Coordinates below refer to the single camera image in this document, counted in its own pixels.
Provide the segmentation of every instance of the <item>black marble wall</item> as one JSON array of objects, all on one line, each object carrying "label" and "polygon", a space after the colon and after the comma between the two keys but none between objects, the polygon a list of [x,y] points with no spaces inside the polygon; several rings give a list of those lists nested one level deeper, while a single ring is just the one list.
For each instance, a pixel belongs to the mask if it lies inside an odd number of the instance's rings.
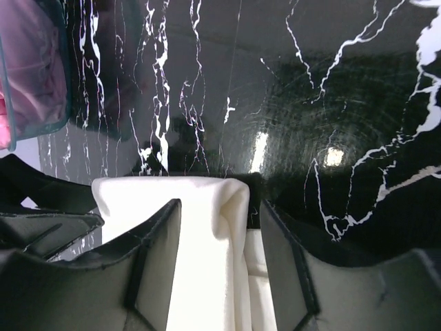
[{"label": "black marble wall", "polygon": [[74,108],[39,139],[48,174],[260,172],[329,240],[441,245],[439,0],[64,7]]}]

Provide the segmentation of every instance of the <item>white cloth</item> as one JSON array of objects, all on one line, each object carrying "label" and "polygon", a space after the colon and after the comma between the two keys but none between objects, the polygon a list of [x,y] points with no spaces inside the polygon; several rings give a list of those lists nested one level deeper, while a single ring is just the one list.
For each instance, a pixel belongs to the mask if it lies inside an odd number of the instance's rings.
[{"label": "white cloth", "polygon": [[[249,278],[245,262],[247,185],[235,179],[205,177],[124,177],[97,179],[92,191],[105,221],[103,243],[149,219],[170,199],[181,200],[167,331],[276,330],[272,328],[275,322],[260,322],[265,316],[271,318],[271,313],[261,313],[265,305],[273,311],[267,274],[266,282],[265,272],[257,279],[254,275]],[[250,263],[257,262],[253,268],[266,270],[264,257],[262,267],[263,246],[260,254],[252,253],[256,242],[261,245],[261,237],[260,242],[249,241]],[[255,296],[251,300],[250,279]],[[252,314],[251,306],[257,315]],[[252,315],[259,325],[252,326]]]},{"label": "white cloth", "polygon": [[277,331],[262,232],[248,230],[245,237],[249,297],[253,331]]}]

